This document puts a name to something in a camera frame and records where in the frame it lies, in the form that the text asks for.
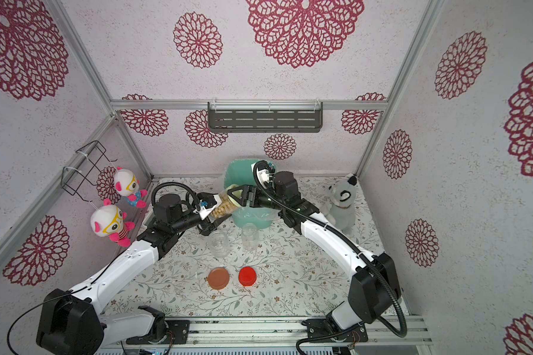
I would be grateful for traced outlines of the green lid peanut jar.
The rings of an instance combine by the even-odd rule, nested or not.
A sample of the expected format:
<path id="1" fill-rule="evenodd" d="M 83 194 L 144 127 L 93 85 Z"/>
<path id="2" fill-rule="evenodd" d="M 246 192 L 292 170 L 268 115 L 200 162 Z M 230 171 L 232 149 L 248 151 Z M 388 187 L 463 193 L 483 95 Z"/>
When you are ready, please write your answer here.
<path id="1" fill-rule="evenodd" d="M 224 190 L 219 194 L 220 202 L 211 212 L 211 215 L 215 219 L 226 217 L 231 215 L 235 211 L 241 208 L 241 205 L 236 199 L 229 196 L 228 191 Z"/>

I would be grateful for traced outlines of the glass peanut jar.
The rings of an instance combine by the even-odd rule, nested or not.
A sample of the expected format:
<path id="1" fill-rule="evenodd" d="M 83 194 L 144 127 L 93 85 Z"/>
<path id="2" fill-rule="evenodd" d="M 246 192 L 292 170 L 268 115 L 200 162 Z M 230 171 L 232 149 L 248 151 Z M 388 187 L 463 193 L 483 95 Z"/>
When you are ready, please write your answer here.
<path id="1" fill-rule="evenodd" d="M 216 258 L 225 258 L 230 252 L 229 237 L 225 232 L 214 231 L 207 239 L 208 248 Z"/>

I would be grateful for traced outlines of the red lid peanut jar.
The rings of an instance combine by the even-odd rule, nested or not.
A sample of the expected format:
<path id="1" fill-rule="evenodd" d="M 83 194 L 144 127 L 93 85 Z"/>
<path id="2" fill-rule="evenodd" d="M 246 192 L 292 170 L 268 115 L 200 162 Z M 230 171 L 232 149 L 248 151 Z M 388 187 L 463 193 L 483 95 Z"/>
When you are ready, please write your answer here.
<path id="1" fill-rule="evenodd" d="M 259 247 L 259 229 L 254 223 L 247 223 L 241 228 L 241 242 L 247 251 L 254 251 Z"/>

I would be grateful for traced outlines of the brown jar lid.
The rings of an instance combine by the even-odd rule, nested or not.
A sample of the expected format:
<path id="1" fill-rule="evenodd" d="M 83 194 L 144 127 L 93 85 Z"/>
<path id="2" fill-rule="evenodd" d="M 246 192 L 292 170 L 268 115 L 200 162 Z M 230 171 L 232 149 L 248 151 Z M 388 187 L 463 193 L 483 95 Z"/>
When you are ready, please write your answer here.
<path id="1" fill-rule="evenodd" d="M 207 276 L 208 285 L 214 290 L 222 290 L 229 284 L 229 280 L 229 272 L 223 267 L 212 269 Z"/>

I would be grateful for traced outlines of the red jar lid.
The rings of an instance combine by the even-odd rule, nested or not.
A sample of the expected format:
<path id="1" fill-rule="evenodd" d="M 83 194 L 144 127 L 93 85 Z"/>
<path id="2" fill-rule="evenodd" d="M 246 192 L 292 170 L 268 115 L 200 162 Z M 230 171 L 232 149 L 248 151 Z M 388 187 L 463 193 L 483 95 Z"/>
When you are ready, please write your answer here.
<path id="1" fill-rule="evenodd" d="M 255 269 L 245 266 L 238 273 L 238 281 L 243 287 L 249 287 L 256 283 L 257 274 Z"/>

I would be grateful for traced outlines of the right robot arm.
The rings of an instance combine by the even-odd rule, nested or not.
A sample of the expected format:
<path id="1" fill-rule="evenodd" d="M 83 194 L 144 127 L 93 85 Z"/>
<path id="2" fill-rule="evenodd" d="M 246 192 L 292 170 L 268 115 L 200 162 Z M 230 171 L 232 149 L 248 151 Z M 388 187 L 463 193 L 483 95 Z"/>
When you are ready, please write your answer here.
<path id="1" fill-rule="evenodd" d="M 330 185 L 329 205 L 324 210 L 301 196 L 294 174 L 286 171 L 257 186 L 232 184 L 226 194 L 235 205 L 278 210 L 288 227 L 314 242 L 343 269 L 350 279 L 348 297 L 327 315 L 336 331 L 379 321 L 396 336 L 405 337 L 407 321 L 394 261 L 347 236 L 355 225 L 357 184 L 357 177 L 348 174 Z"/>

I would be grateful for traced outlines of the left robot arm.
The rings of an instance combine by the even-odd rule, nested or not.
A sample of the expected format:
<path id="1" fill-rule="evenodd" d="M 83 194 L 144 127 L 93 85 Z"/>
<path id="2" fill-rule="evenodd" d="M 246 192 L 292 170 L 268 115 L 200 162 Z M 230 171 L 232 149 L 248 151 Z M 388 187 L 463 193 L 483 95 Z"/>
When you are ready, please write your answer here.
<path id="1" fill-rule="evenodd" d="M 216 229 L 210 215 L 222 203 L 220 195 L 199 193 L 194 206 L 166 194 L 153 204 L 146 229 L 114 261 L 69 291 L 56 289 L 44 300 L 36 336 L 39 347 L 52 354 L 94 354 L 102 346 L 140 337 L 158 343 L 167 336 L 163 312 L 141 306 L 134 312 L 106 317 L 108 303 L 130 281 L 161 260 L 195 227 Z"/>

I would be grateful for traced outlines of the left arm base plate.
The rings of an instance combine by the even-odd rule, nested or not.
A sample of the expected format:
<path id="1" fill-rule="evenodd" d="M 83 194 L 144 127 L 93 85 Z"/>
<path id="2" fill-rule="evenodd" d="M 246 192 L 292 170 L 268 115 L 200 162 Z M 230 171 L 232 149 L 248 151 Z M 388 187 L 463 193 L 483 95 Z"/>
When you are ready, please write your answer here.
<path id="1" fill-rule="evenodd" d="M 183 345 L 187 342 L 190 321 L 167 319 L 165 323 L 154 325 L 148 334 L 142 337 L 131 337 L 124 341 L 126 345 Z"/>

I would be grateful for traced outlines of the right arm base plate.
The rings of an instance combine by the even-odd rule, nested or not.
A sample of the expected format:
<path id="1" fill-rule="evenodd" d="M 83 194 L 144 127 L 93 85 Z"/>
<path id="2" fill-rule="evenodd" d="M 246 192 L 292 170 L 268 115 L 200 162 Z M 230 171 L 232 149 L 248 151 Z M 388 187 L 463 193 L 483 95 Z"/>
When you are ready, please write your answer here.
<path id="1" fill-rule="evenodd" d="M 366 343 L 369 340 L 364 324 L 355 324 L 347 330 L 341 330 L 333 321 L 321 318 L 305 319 L 301 322 L 306 327 L 306 335 L 311 343 Z"/>

